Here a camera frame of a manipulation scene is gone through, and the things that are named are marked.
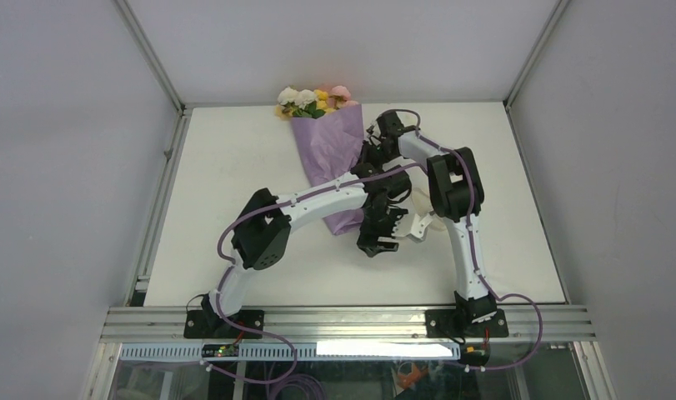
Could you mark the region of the pink purple wrapping paper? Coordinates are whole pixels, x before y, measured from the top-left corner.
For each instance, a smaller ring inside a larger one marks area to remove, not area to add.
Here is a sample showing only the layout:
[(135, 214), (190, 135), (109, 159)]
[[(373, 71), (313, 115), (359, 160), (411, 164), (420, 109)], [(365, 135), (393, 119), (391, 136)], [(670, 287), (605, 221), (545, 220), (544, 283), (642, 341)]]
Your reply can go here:
[(294, 117), (289, 124), (311, 186), (328, 183), (357, 163), (365, 137), (361, 105), (319, 118)]

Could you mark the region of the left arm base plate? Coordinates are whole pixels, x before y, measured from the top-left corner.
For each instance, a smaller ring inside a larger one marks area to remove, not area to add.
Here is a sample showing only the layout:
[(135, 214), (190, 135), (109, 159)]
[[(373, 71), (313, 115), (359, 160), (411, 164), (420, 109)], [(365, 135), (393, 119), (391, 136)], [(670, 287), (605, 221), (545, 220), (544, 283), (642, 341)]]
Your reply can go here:
[(241, 310), (229, 318), (237, 325), (259, 331), (259, 333), (254, 333), (235, 328), (215, 314), (208, 317), (203, 310), (191, 310), (186, 314), (183, 337), (186, 339), (260, 339), (263, 337), (264, 317), (263, 310)]

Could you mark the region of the yellow fake flower stem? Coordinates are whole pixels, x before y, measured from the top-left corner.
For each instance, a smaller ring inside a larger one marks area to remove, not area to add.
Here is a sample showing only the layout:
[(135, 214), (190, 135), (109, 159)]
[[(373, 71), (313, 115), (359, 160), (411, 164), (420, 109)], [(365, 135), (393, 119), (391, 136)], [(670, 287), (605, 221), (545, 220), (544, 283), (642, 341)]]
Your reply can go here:
[[(318, 89), (312, 90), (312, 91), (314, 91), (318, 95), (317, 110), (313, 114), (313, 117), (306, 117), (306, 118), (318, 119), (318, 118), (321, 118), (321, 117), (323, 117), (323, 116), (325, 116), (329, 113), (333, 113), (333, 112), (336, 111), (334, 108), (332, 108), (332, 104), (329, 100), (329, 95), (328, 95), (327, 92), (325, 92), (323, 90), (318, 90)], [(274, 113), (277, 117), (279, 117), (279, 115), (276, 111), (276, 108), (277, 108), (277, 105), (274, 108)], [(290, 118), (293, 118), (293, 117), (289, 117), (289, 118), (279, 117), (279, 118), (282, 119), (282, 120), (289, 120)]]

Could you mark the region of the pink fake flower stem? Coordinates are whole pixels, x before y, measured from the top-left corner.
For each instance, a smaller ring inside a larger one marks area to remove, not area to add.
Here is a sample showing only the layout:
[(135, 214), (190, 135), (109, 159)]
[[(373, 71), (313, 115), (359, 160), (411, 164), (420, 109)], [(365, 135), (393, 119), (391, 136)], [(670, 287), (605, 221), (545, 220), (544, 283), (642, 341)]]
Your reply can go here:
[(345, 86), (332, 87), (328, 93), (332, 108), (335, 110), (359, 105), (359, 102), (353, 99), (351, 92)]

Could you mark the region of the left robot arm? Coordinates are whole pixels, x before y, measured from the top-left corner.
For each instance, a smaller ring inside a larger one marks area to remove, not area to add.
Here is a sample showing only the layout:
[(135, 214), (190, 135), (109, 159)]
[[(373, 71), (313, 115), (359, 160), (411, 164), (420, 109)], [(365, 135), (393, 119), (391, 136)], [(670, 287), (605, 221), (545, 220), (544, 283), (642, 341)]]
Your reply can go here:
[(384, 172), (359, 164), (332, 181), (292, 195), (277, 196), (266, 188), (256, 191), (219, 238), (221, 242), (229, 238), (232, 251), (218, 254), (229, 265), (220, 283), (203, 296), (203, 328), (214, 338), (229, 336), (253, 276), (278, 263), (290, 235), (314, 221), (360, 211), (358, 248), (370, 258), (397, 251), (394, 230), (407, 214), (398, 203), (411, 189), (405, 167)]

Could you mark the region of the cream ribbon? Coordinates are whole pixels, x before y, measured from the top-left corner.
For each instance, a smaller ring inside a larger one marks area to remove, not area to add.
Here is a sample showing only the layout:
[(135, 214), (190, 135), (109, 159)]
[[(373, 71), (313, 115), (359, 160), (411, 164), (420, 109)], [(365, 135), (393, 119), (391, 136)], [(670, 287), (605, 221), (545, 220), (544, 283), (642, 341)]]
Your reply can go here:
[(413, 209), (416, 214), (418, 214), (420, 217), (431, 217), (431, 222), (429, 224), (431, 229), (437, 232), (446, 231), (443, 219), (435, 213), (428, 193), (426, 193), (422, 188), (416, 187), (412, 189), (409, 198), (413, 204)]

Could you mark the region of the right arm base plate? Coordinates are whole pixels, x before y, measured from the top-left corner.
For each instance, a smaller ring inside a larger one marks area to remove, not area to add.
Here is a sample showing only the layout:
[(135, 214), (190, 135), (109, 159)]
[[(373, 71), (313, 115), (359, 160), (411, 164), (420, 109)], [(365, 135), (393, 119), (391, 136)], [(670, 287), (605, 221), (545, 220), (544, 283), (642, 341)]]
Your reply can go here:
[(464, 313), (454, 307), (424, 311), (428, 338), (506, 338), (508, 324), (502, 309), (484, 322), (469, 322)]

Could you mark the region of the white fake flower stem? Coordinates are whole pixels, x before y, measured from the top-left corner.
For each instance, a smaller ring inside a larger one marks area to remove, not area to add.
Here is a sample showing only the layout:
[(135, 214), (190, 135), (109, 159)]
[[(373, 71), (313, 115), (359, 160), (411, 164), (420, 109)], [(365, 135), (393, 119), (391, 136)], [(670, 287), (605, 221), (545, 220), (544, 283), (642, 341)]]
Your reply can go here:
[(278, 95), (276, 111), (282, 118), (312, 118), (317, 102), (318, 95), (312, 90), (286, 87)]

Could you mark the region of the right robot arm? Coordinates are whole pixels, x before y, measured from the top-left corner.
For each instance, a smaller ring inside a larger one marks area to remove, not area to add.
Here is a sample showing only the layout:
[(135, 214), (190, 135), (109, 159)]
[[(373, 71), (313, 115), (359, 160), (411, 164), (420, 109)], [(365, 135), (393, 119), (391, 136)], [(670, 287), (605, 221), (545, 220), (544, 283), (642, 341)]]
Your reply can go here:
[[(401, 112), (414, 115), (417, 122), (405, 125)], [(445, 147), (422, 133), (420, 123), (413, 110), (382, 112), (368, 129), (368, 133), (378, 129), (378, 145), (372, 154), (379, 163), (405, 158), (425, 169), (431, 206), (447, 229), (456, 267), (454, 325), (464, 337), (474, 338), (497, 312), (478, 237), (483, 185), (470, 148)]]

